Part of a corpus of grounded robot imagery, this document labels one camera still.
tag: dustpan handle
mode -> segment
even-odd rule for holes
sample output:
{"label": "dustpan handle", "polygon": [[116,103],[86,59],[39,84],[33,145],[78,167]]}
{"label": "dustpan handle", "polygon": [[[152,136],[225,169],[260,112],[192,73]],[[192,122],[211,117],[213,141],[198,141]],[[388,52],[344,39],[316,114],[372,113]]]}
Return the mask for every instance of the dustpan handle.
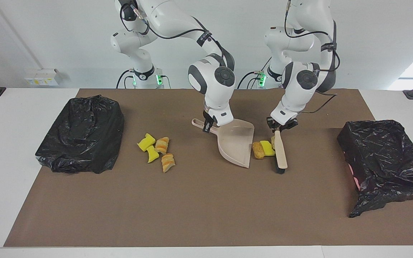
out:
{"label": "dustpan handle", "polygon": [[[203,121],[200,121],[199,119],[192,119],[192,124],[195,127],[198,127],[198,128],[203,130],[203,126],[204,126],[205,123]],[[219,127],[212,126],[211,129],[210,129],[210,133],[218,135],[218,129],[219,129]]]}

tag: yellow sponge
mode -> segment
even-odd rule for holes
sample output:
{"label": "yellow sponge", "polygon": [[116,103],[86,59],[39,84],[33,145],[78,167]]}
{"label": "yellow sponge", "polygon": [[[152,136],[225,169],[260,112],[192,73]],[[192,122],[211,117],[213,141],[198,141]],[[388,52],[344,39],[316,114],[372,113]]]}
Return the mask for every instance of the yellow sponge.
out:
{"label": "yellow sponge", "polygon": [[137,145],[143,152],[145,152],[147,148],[151,145],[154,145],[154,143],[156,143],[156,139],[154,139],[154,137],[152,137],[150,134],[146,134],[146,137],[139,143],[137,143]]}
{"label": "yellow sponge", "polygon": [[268,140],[260,141],[262,148],[264,148],[264,153],[266,156],[275,156],[275,151],[272,149],[272,144]]}
{"label": "yellow sponge", "polygon": [[154,160],[156,160],[157,158],[159,158],[159,152],[156,152],[156,149],[154,148],[154,146],[151,145],[146,150],[149,154],[148,163],[151,163]]}

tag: wooden handle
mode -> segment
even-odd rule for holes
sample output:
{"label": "wooden handle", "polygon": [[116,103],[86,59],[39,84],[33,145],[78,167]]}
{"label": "wooden handle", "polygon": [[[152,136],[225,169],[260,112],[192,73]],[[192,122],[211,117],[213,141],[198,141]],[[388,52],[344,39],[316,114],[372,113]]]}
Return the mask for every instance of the wooden handle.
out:
{"label": "wooden handle", "polygon": [[[202,130],[203,130],[204,124],[205,123],[203,121],[200,121],[199,119],[192,119],[192,125],[194,125],[195,127],[200,128]],[[219,127],[212,126],[211,129],[210,129],[210,133],[218,135],[218,129],[219,129]]]}
{"label": "wooden handle", "polygon": [[281,140],[281,133],[279,130],[275,131],[275,153],[278,167],[280,169],[287,169],[288,162],[286,161],[285,148],[283,147],[283,141]]}

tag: gray joint cap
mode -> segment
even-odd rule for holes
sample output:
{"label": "gray joint cap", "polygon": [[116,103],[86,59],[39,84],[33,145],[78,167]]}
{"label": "gray joint cap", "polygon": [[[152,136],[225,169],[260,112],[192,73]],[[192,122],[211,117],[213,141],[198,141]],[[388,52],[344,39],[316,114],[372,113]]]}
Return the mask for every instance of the gray joint cap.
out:
{"label": "gray joint cap", "polygon": [[305,90],[311,90],[318,83],[318,77],[309,70],[300,71],[297,74],[297,82]]}
{"label": "gray joint cap", "polygon": [[216,80],[224,86],[232,87],[235,83],[234,72],[227,67],[218,67],[216,71],[214,71],[214,76]]}

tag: white table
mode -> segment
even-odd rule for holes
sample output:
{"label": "white table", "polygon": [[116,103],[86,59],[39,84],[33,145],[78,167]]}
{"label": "white table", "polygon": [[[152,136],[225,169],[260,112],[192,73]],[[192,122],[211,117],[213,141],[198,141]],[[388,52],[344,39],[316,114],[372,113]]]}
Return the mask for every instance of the white table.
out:
{"label": "white table", "polygon": [[[2,248],[41,166],[34,158],[78,89],[7,89],[0,97],[0,257],[407,258],[413,247]],[[361,91],[377,120],[394,119],[413,141],[413,101],[397,91]]]}

